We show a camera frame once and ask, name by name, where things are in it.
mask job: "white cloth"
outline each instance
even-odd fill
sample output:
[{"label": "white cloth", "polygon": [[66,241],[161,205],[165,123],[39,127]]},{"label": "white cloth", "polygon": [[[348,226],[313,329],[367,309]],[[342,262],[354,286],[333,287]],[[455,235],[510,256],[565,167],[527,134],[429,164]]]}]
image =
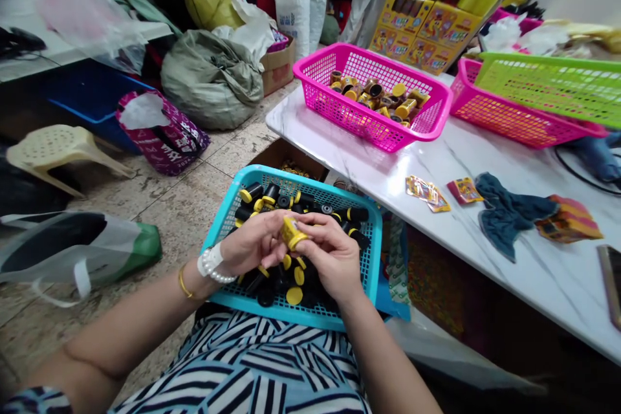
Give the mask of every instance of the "white cloth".
[{"label": "white cloth", "polygon": [[347,24],[338,38],[339,42],[356,43],[363,20],[368,16],[372,0],[352,0]]}]

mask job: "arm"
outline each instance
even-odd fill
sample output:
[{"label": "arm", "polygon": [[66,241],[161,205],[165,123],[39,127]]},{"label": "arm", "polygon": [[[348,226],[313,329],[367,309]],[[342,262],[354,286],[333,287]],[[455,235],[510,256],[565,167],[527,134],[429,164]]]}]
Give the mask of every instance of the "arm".
[{"label": "arm", "polygon": [[[225,238],[218,271],[236,276],[262,263],[282,259],[278,240],[286,210],[262,213]],[[128,374],[195,312],[220,284],[203,277],[193,259],[183,268],[183,282],[194,293],[188,299],[179,272],[164,276],[126,297],[56,351],[26,382],[62,391],[75,413],[103,412],[110,407]]]},{"label": "arm", "polygon": [[312,241],[301,241],[296,249],[313,262],[323,286],[339,306],[371,409],[398,414],[441,413],[427,385],[364,294],[356,241],[326,215],[303,215],[298,226]]}]

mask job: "white table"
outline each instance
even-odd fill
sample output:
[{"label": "white table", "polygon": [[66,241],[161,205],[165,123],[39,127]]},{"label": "white table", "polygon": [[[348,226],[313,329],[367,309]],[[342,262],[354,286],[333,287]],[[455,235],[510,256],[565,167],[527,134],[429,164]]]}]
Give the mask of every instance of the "white table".
[{"label": "white table", "polygon": [[[23,78],[24,76],[58,68],[59,65],[64,66],[88,58],[80,49],[62,40],[54,31],[47,29],[45,22],[38,14],[2,18],[2,24],[7,29],[9,27],[17,27],[41,38],[47,45],[47,50],[43,50],[41,55],[49,60],[37,58],[36,54],[39,52],[35,52],[35,55],[25,56],[23,60],[0,61],[0,82]],[[146,40],[153,40],[171,34],[170,28],[164,23],[136,21],[136,27]]]},{"label": "white table", "polygon": [[[450,81],[444,76],[443,81]],[[305,106],[302,87],[266,117],[271,130],[432,237],[480,272],[511,291],[575,336],[621,365],[621,332],[610,322],[596,246],[621,250],[621,199],[606,195],[569,175],[550,151],[531,151],[513,141],[456,118],[440,138],[415,142],[385,153]],[[405,178],[416,175],[445,186],[464,176],[489,171],[511,192],[558,194],[586,205],[604,240],[560,245],[535,230],[516,242],[517,263],[504,258],[481,233],[481,202],[459,206],[443,190],[452,210],[432,213],[405,192]]]}]

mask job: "small packet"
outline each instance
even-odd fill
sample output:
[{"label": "small packet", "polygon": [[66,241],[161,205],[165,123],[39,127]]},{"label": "small packet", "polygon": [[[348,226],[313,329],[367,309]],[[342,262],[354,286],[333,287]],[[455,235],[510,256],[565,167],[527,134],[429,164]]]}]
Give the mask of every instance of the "small packet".
[{"label": "small packet", "polygon": [[439,193],[435,185],[416,176],[406,178],[406,193],[433,205],[438,203]]},{"label": "small packet", "polygon": [[451,181],[446,186],[460,204],[470,204],[472,202],[481,202],[484,200],[477,191],[472,178],[460,178]]},{"label": "small packet", "polygon": [[438,212],[450,212],[451,206],[446,202],[446,199],[440,192],[438,191],[438,203],[436,205],[432,205],[427,202],[427,206],[433,213]]}]

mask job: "pearl bracelet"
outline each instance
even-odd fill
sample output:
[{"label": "pearl bracelet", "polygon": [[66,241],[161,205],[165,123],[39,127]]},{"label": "pearl bracelet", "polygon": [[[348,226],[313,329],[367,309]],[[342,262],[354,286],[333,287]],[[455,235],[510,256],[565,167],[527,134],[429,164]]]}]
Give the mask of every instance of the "pearl bracelet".
[{"label": "pearl bracelet", "polygon": [[228,277],[222,275],[220,272],[216,272],[215,269],[223,262],[222,254],[220,254],[220,243],[217,243],[213,248],[207,248],[199,256],[197,266],[199,273],[206,277],[209,276],[218,283],[224,285],[232,283],[237,277]]}]

